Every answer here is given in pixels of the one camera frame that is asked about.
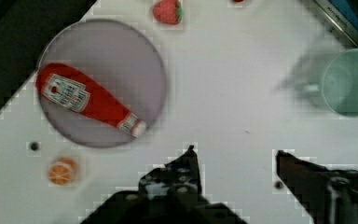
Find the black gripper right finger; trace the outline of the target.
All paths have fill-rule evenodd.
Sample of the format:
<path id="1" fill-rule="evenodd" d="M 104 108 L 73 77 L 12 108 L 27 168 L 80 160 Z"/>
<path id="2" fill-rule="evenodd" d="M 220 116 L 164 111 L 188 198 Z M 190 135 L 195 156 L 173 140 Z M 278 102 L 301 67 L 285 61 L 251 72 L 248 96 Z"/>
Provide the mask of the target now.
<path id="1" fill-rule="evenodd" d="M 276 172 L 314 224 L 358 224 L 358 171 L 330 170 L 280 150 Z"/>

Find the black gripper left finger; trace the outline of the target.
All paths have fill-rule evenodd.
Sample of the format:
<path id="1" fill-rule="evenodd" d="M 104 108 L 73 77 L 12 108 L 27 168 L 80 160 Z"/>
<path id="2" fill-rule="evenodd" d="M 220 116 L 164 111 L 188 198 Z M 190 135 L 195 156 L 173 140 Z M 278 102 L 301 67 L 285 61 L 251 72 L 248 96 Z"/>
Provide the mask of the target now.
<path id="1" fill-rule="evenodd" d="M 247 224 L 201 192 L 198 157 L 190 146 L 177 159 L 141 177 L 137 190 L 110 196 L 80 224 Z"/>

